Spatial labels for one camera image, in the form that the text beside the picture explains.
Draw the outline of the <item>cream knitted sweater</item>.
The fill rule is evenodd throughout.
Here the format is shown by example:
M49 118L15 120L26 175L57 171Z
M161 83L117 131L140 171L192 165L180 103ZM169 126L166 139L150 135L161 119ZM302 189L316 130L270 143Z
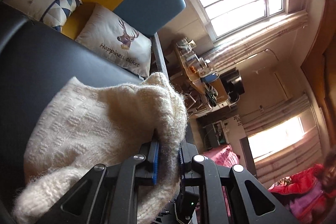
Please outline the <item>cream knitted sweater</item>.
M158 134L158 182L143 189L138 223L150 223L179 184L178 151L187 111L161 73L140 84L93 88L72 78L43 110L26 146L26 187L12 211L17 223L35 223L94 165L116 165Z

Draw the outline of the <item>pink quilted bedding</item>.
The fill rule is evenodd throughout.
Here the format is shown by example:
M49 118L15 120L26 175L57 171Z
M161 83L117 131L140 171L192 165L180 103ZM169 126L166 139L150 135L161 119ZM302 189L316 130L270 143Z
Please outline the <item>pink quilted bedding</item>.
M231 145L225 144L203 152L203 155L211 159L214 163L220 166L232 167L239 164L240 156L234 153Z

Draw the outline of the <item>person in red jacket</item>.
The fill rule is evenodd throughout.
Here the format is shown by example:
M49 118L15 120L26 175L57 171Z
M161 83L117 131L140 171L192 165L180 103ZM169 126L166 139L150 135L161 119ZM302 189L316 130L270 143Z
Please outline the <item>person in red jacket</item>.
M322 164L284 177L268 191L299 223L323 223L335 205L335 148Z

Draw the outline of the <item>small bright window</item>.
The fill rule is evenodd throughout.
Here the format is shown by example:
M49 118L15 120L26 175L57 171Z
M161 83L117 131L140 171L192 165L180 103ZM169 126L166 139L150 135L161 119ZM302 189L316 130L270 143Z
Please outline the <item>small bright window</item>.
M301 118L296 116L268 130L248 137L254 160L270 156L300 141L305 135Z

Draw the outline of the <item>black monitor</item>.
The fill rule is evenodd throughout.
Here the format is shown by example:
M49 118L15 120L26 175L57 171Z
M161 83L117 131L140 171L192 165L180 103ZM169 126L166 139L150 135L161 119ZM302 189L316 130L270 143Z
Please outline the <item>black monitor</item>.
M220 75L220 80L228 95L230 103L236 103L240 96L245 93L242 77L238 69L231 69Z

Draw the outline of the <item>blue mug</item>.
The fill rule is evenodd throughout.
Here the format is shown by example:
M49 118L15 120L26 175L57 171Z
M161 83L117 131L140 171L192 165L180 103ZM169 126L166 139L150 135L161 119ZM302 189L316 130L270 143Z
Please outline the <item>blue mug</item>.
M213 73L210 73L210 74L206 75L205 77L202 77L201 81L203 83L210 84L210 83L216 81L218 78L219 78L218 72L213 72Z

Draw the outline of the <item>cluttered wooden desk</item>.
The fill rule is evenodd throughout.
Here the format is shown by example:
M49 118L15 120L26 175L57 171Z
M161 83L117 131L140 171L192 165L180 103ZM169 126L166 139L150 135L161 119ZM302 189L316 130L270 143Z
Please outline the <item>cluttered wooden desk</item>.
M171 46L179 71L171 75L170 80L184 96L188 114L199 118L219 109L229 109L228 95L220 78L210 84L201 81L202 77L217 71L211 61L196 54L195 43L184 38L172 42Z

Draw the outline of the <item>deer print cushion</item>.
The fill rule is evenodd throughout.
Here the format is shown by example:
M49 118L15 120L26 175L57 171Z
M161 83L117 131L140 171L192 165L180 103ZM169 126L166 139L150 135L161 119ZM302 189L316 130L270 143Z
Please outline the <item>deer print cushion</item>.
M101 5L95 5L76 42L138 76L149 77L151 40Z

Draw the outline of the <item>blue triangle pattern cushion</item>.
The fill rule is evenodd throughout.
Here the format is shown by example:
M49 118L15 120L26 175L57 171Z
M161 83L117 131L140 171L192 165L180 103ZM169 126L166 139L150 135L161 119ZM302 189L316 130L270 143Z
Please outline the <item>blue triangle pattern cushion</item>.
M82 0L54 0L42 15L40 22L61 32L67 19L81 4Z

